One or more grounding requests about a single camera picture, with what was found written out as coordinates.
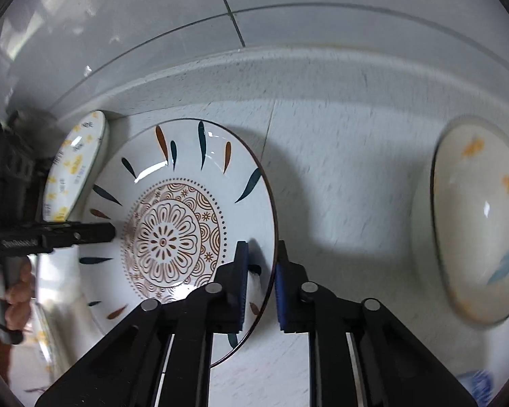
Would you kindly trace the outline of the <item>person's left hand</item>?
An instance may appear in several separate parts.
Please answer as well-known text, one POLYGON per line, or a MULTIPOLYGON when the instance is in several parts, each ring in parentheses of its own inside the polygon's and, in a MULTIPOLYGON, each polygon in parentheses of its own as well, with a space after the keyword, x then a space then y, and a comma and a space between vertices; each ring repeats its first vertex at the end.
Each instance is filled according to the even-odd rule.
POLYGON ((9 304, 5 312, 5 325, 10 330, 23 331, 29 321, 34 285, 31 262, 28 257, 22 257, 19 281, 5 292, 5 300, 9 304))

